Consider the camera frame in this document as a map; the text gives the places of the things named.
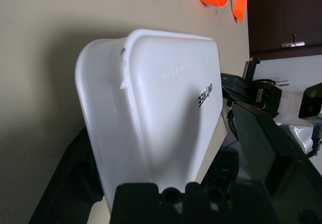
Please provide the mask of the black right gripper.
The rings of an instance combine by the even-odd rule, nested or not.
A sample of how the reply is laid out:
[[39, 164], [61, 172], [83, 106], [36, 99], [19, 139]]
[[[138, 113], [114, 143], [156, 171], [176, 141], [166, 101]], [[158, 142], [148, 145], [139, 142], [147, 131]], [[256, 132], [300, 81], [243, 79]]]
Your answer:
[[221, 73], [222, 95], [228, 101], [244, 101], [245, 80], [249, 81], [249, 104], [256, 106], [271, 116], [278, 115], [282, 90], [277, 87], [275, 81], [270, 79], [254, 80], [257, 65], [260, 63], [258, 57], [252, 57], [246, 62], [243, 78], [240, 76]]

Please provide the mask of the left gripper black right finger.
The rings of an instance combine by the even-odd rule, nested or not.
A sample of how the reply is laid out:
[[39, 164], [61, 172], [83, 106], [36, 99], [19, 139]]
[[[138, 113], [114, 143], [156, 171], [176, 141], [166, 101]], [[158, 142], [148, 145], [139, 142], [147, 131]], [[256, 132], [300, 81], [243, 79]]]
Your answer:
[[264, 184], [280, 223], [321, 223], [321, 175], [295, 140], [255, 106], [234, 103], [232, 113], [251, 178]]

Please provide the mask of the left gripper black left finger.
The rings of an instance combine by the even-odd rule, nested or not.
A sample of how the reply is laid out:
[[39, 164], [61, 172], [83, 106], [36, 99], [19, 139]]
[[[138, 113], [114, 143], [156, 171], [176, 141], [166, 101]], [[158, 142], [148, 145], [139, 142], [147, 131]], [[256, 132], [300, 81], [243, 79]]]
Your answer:
[[104, 193], [87, 129], [67, 147], [30, 223], [87, 223]]

